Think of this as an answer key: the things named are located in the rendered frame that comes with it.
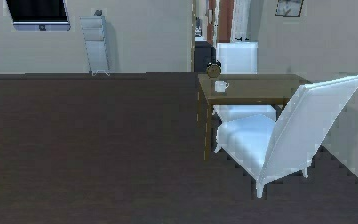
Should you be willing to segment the white mug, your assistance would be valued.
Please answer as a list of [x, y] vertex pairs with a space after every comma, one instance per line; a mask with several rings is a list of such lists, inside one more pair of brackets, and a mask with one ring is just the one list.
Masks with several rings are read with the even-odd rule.
[[222, 93], [225, 92], [227, 90], [227, 88], [229, 87], [229, 84], [226, 81], [216, 81], [215, 82], [215, 91]]

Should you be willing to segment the black cabinet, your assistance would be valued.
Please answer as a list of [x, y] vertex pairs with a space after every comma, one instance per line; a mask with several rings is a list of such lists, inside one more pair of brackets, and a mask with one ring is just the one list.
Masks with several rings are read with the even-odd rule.
[[207, 65], [216, 61], [216, 49], [207, 41], [196, 41], [194, 51], [194, 71], [205, 72]]

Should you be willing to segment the brown wooden table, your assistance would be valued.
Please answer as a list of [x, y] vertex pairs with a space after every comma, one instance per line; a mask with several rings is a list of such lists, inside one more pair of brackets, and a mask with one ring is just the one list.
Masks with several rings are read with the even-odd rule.
[[[215, 82], [218, 80], [229, 84], [225, 92], [215, 91]], [[279, 117], [302, 84], [310, 84], [310, 81], [296, 74], [220, 75], [216, 79], [199, 74], [197, 122], [201, 124], [201, 119], [204, 119], [204, 160], [209, 159], [212, 149], [211, 112], [214, 105], [271, 105], [276, 110], [276, 117]]]

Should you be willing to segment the white upholstered chair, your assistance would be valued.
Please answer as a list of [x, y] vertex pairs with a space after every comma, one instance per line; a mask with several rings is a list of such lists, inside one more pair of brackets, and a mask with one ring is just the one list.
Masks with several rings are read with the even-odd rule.
[[358, 89], [358, 75], [298, 87], [277, 120], [257, 114], [222, 123], [217, 152], [225, 151], [255, 180], [256, 196], [265, 185], [308, 168], [335, 120]]
[[[257, 42], [218, 43], [216, 59], [225, 75], [257, 73]], [[276, 110], [271, 105], [214, 105], [213, 114], [222, 122], [241, 119], [257, 114], [276, 120]]]

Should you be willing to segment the framed wall picture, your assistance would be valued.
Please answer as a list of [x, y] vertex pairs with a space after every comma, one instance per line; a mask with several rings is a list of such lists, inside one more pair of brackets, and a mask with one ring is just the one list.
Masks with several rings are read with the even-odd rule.
[[299, 17], [301, 15], [304, 0], [278, 0], [276, 16]]

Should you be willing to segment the wall television set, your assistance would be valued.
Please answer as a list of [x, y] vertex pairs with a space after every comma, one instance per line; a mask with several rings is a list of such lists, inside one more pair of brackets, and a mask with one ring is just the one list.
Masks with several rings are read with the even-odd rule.
[[5, 0], [17, 31], [56, 32], [71, 28], [66, 0]]

